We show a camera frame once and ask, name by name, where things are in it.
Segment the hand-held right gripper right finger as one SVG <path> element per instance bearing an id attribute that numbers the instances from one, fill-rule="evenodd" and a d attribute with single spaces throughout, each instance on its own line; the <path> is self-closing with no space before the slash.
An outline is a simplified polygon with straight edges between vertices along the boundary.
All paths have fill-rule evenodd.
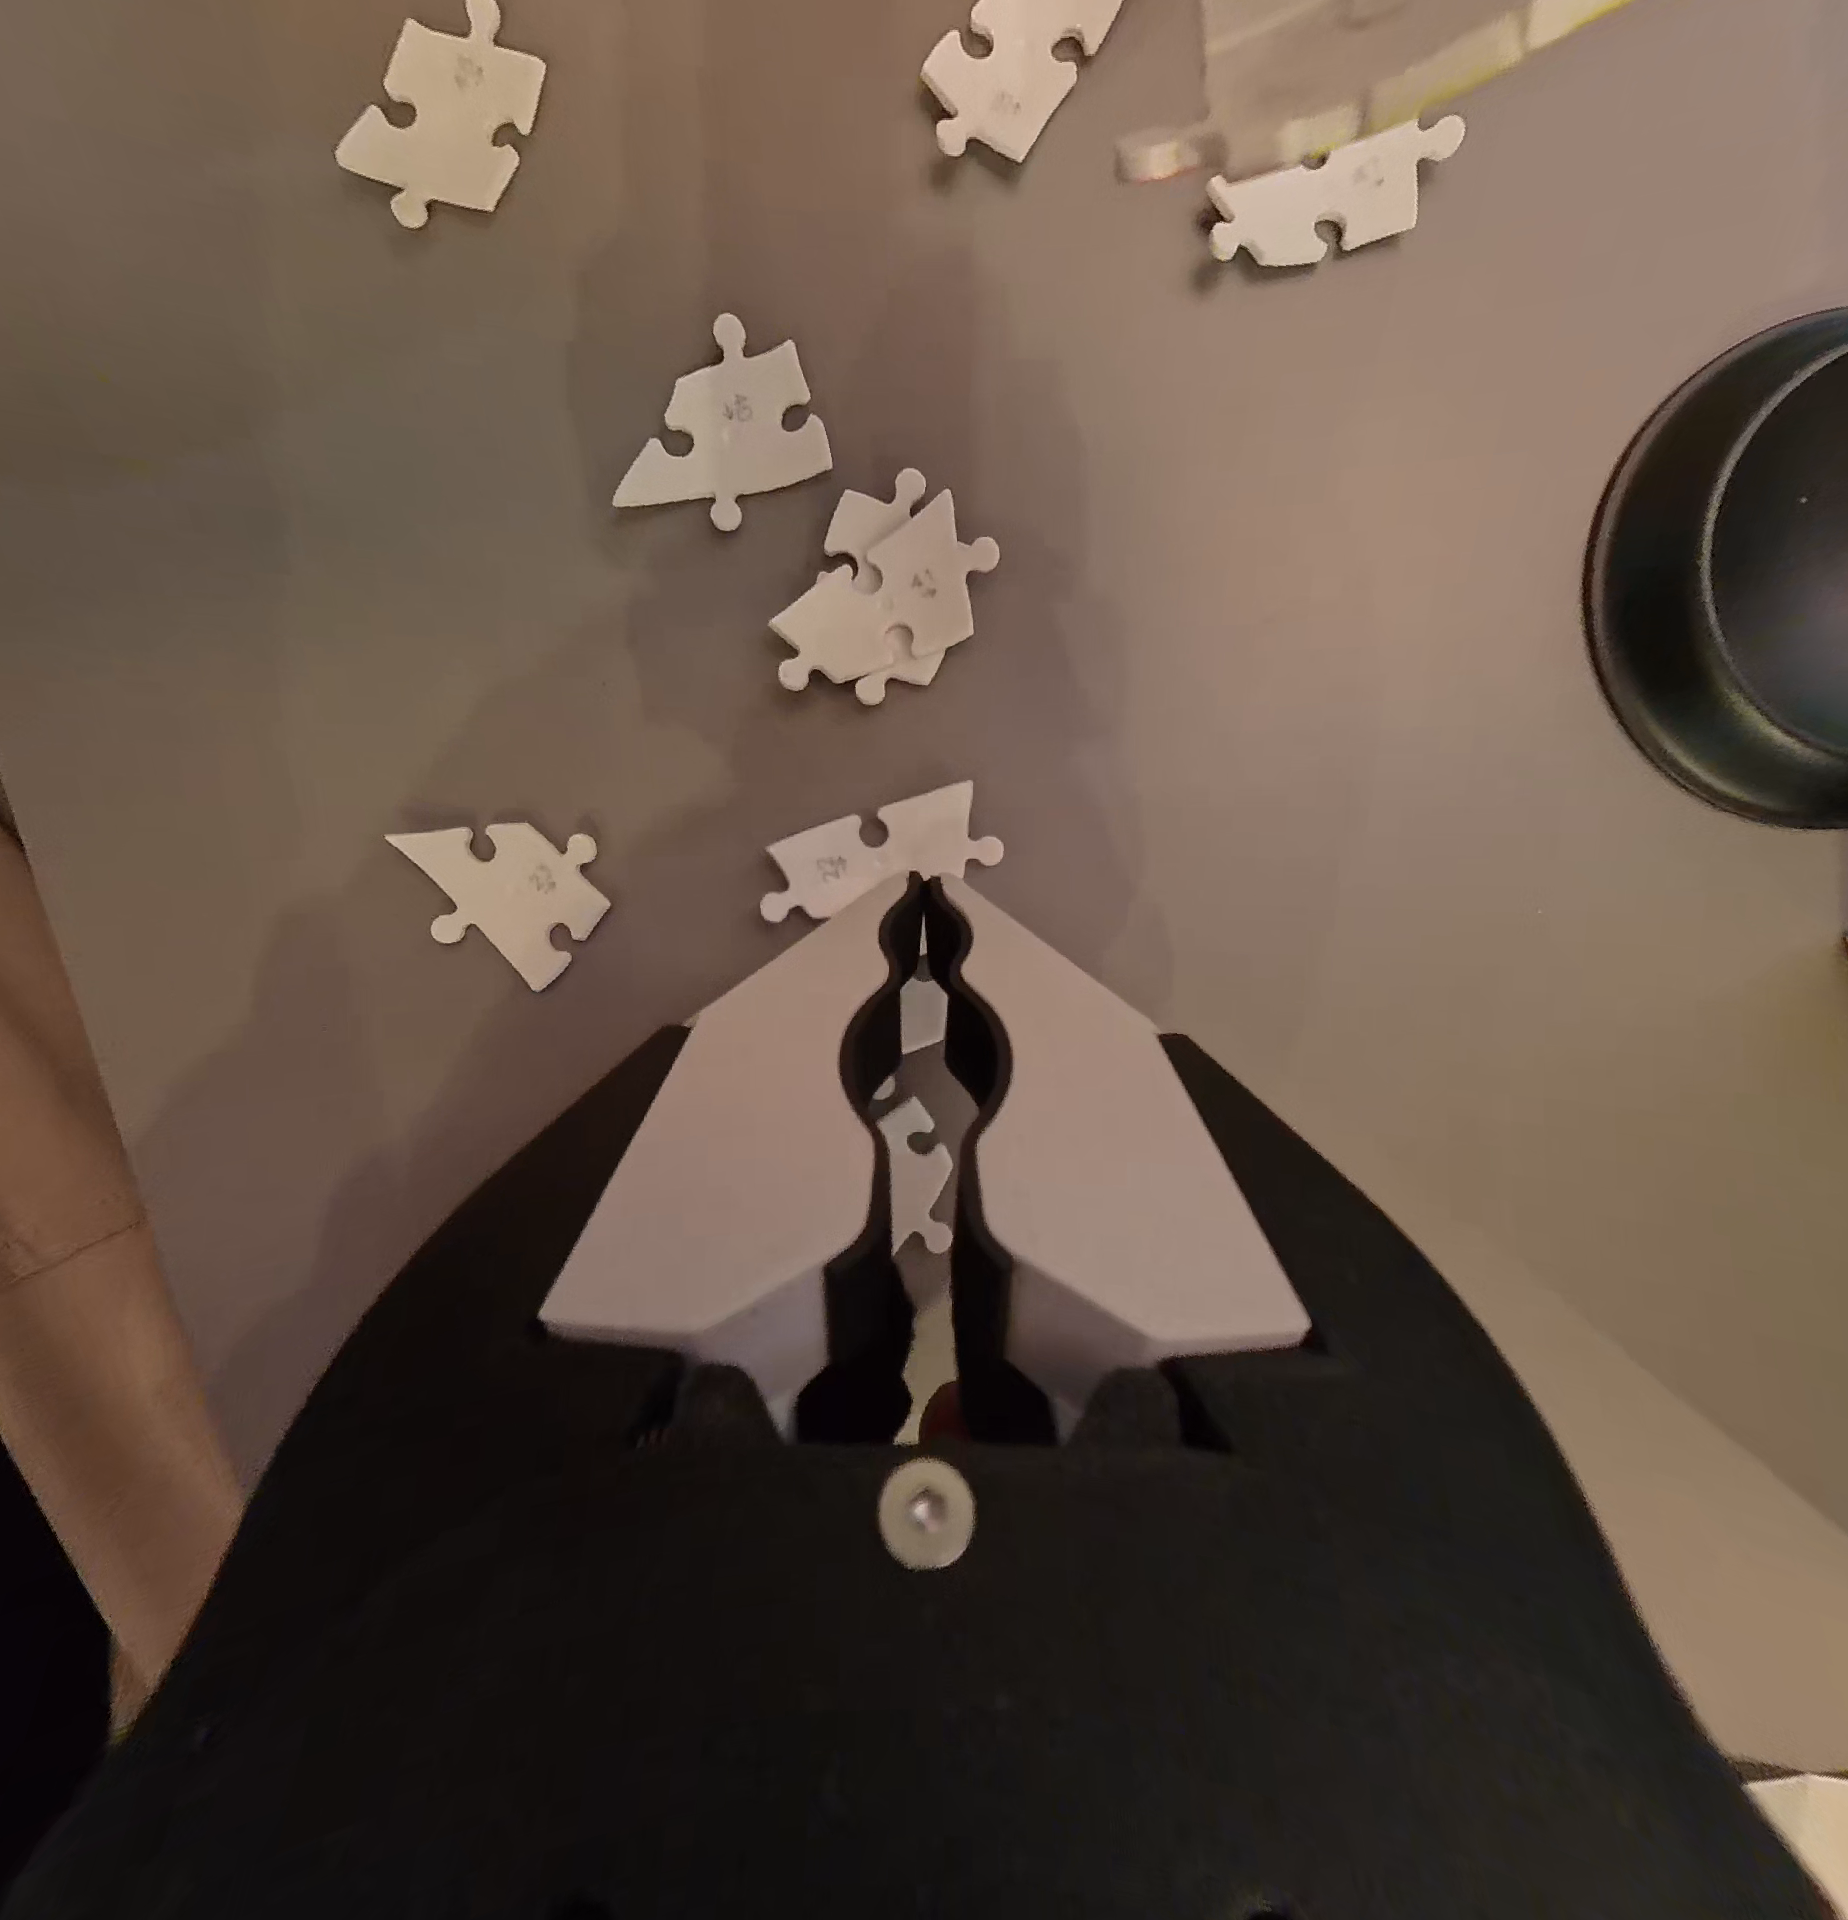
<path id="1" fill-rule="evenodd" d="M 951 1250 L 968 1434 L 1054 1443 L 1109 1375 L 1302 1346 L 1313 1320 L 1168 1035 L 970 882 L 924 897 L 975 1108 Z"/>

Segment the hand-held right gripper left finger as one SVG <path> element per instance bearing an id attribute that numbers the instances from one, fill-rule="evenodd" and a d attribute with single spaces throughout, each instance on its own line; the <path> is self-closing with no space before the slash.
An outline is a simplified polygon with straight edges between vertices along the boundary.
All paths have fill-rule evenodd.
<path id="1" fill-rule="evenodd" d="M 736 1366 L 797 1438 L 896 1436 L 914 1307 L 868 1101 L 918 932 L 918 880 L 883 880 L 697 1013 L 547 1329 Z"/>

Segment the single white puzzle piece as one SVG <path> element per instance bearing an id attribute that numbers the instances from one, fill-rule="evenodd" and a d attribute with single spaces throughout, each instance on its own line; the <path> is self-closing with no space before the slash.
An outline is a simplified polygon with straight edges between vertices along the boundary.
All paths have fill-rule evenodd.
<path id="1" fill-rule="evenodd" d="M 857 814 L 773 842 L 784 884 L 760 900 L 764 919 L 776 924 L 804 912 L 824 921 L 892 877 L 962 877 L 973 864 L 997 866 L 1006 845 L 995 834 L 973 834 L 973 801 L 975 783 L 966 779 L 881 805 L 879 842 L 865 836 Z"/>

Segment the puzzle pieces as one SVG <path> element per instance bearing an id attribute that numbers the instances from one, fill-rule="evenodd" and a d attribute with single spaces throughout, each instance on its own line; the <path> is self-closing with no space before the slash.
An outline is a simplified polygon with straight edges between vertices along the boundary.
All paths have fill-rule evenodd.
<path id="1" fill-rule="evenodd" d="M 434 203 L 491 211 L 519 167 L 499 134 L 528 134 L 543 99 L 547 62 L 502 43 L 501 3 L 466 3 L 464 12 L 458 34 L 403 20 L 383 93 L 409 110 L 409 121 L 363 110 L 335 148 L 344 170 L 392 189 L 390 211 L 409 229 L 427 224 Z M 1058 47 L 1074 42 L 1096 53 L 1118 12 L 1120 3 L 973 3 L 966 31 L 947 31 L 920 69 L 942 110 L 940 150 L 962 156 L 979 139 L 1015 163 L 1028 156 L 1076 86 L 1076 67 Z M 964 34 L 982 45 L 966 45 Z M 1293 268 L 1326 253 L 1326 226 L 1345 249 L 1402 235 L 1418 220 L 1420 169 L 1459 154 L 1464 137 L 1464 119 L 1446 112 L 1251 178 L 1216 174 L 1212 255 L 1249 251 L 1262 266 Z M 732 533 L 747 496 L 802 485 L 835 459 L 822 419 L 786 422 L 811 402 L 793 340 L 749 351 L 732 312 L 714 319 L 714 340 L 718 360 L 672 386 L 666 426 L 688 446 L 650 439 L 613 503 L 707 500 L 712 523 Z M 997 540 L 962 540 L 951 489 L 931 494 L 916 466 L 901 468 L 889 496 L 841 492 L 824 551 L 839 566 L 773 615 L 769 630 L 789 649 L 778 682 L 804 691 L 824 674 L 852 687 L 865 706 L 879 704 L 890 683 L 935 682 L 947 652 L 975 636 L 973 575 L 1001 560 Z M 431 924 L 438 943 L 477 928 L 537 992 L 572 963 L 558 932 L 587 939 L 609 910 L 587 877 L 598 845 L 583 832 L 554 842 L 528 823 L 493 821 L 388 832 L 387 842 L 449 897 L 451 908 Z"/>

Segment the partly built puzzle ball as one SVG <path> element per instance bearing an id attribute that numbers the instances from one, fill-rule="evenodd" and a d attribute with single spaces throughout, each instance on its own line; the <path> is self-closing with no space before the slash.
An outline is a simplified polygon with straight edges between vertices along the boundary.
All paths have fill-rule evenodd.
<path id="1" fill-rule="evenodd" d="M 1199 121 L 1120 139 L 1126 181 L 1240 180 L 1444 110 L 1615 1 L 1205 1 Z"/>

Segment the black round ball stand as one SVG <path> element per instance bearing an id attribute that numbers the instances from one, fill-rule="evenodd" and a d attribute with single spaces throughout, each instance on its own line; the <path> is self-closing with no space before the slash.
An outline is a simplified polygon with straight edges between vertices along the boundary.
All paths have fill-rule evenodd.
<path id="1" fill-rule="evenodd" d="M 1584 634 L 1661 774 L 1736 818 L 1848 831 L 1848 305 L 1659 402 L 1591 527 Z"/>

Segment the person's beige clothing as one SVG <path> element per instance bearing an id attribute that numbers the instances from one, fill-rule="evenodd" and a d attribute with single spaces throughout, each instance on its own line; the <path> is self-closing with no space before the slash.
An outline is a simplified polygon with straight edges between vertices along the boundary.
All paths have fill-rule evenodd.
<path id="1" fill-rule="evenodd" d="M 96 1607 L 116 1739 L 197 1618 L 241 1483 L 2 786 L 0 1443 Z"/>

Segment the person's dark trousers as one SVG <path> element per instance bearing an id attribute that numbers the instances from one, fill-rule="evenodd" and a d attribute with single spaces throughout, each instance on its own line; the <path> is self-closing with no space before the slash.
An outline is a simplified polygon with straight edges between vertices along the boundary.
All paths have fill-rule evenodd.
<path id="1" fill-rule="evenodd" d="M 113 1640 L 0 1438 L 0 1905 L 109 1745 Z"/>

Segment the folded instruction leaflet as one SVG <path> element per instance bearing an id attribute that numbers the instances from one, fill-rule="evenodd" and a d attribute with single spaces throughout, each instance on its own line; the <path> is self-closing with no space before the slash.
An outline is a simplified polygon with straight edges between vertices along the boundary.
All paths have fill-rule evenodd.
<path id="1" fill-rule="evenodd" d="M 1848 1918 L 1848 1776 L 1786 1774 L 1749 1781 L 1747 1791 L 1836 1912 Z"/>

